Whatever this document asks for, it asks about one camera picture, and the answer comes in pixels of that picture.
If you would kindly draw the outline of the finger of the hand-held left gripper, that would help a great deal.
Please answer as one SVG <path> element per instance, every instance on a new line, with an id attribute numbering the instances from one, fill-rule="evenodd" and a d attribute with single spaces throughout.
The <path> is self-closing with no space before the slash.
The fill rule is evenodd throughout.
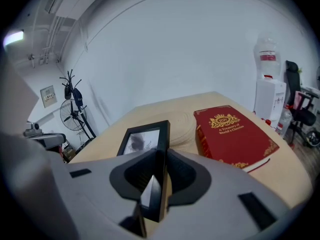
<path id="1" fill-rule="evenodd" d="M 31 136 L 30 139 L 40 143 L 46 150 L 61 146 L 66 142 L 66 136 L 63 133 L 41 133 Z"/>

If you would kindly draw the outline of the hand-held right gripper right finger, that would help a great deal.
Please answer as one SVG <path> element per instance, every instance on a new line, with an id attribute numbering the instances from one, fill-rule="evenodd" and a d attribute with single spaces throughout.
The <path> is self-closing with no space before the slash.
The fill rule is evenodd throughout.
<path id="1" fill-rule="evenodd" d="M 273 240 L 289 207 L 248 173 L 169 150 L 172 195 L 153 240 Z"/>

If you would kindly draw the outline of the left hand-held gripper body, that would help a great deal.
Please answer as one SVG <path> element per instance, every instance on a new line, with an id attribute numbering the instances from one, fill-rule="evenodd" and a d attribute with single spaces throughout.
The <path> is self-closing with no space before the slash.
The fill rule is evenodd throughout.
<path id="1" fill-rule="evenodd" d="M 40 136 L 43 134 L 42 129 L 40 128 L 39 124 L 36 122 L 26 122 L 26 129 L 23 132 L 23 136 L 30 138 L 34 136 Z"/>

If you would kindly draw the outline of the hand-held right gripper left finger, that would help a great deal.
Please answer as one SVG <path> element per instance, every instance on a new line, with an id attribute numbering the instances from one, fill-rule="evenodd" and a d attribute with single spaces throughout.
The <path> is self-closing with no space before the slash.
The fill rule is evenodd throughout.
<path id="1" fill-rule="evenodd" d="M 54 240 L 134 240 L 147 237 L 134 186 L 143 166 L 151 167 L 154 149 L 96 161 L 65 164 L 50 154 L 51 187 L 48 235 Z"/>

